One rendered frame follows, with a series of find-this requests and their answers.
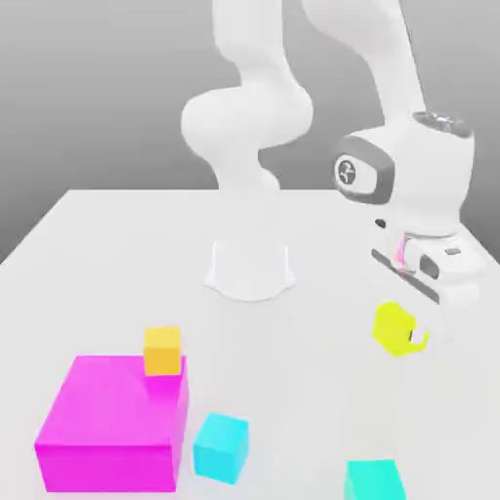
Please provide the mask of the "large magenta box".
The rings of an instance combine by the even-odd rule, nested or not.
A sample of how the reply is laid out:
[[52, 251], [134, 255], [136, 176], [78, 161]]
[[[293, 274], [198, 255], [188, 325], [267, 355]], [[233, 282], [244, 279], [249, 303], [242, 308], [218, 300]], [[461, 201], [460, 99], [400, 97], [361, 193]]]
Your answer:
[[34, 443], [49, 492], [173, 492], [188, 366], [148, 376], [139, 355], [79, 355]]

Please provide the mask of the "small orange cube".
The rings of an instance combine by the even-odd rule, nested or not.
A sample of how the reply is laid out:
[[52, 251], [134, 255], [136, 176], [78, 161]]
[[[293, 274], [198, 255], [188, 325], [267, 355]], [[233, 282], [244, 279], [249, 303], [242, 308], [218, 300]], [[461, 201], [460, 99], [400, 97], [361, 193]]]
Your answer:
[[151, 327], [146, 330], [144, 361], [147, 376], [181, 373], [181, 330], [179, 326]]

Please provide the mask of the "small cyan cube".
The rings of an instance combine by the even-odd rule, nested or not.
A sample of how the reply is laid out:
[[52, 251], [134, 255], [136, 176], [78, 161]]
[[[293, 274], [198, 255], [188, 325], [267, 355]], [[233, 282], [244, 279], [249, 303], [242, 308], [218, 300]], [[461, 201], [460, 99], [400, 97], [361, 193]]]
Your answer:
[[236, 484], [249, 451], [249, 423], [211, 412], [193, 442], [194, 472], [201, 477]]

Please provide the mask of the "small teal cube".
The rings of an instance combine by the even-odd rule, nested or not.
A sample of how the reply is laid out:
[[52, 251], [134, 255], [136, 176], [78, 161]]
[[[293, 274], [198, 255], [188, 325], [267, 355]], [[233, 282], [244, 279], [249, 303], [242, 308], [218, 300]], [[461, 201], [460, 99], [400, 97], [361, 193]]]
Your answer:
[[390, 459], [348, 461], [344, 500], [407, 500], [396, 462]]

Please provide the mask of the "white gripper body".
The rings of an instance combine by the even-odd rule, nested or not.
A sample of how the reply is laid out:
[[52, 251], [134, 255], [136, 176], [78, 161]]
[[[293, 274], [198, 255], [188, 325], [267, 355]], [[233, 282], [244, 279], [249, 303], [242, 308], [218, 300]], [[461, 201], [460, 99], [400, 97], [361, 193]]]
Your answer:
[[455, 331], [456, 327], [453, 325], [454, 315], [473, 305], [479, 298], [479, 285], [476, 282], [430, 285], [418, 275], [398, 271], [379, 250], [372, 249], [371, 255], [377, 262], [436, 305], [436, 316], [428, 315], [427, 324], [437, 332], [440, 341], [451, 341], [458, 336]]

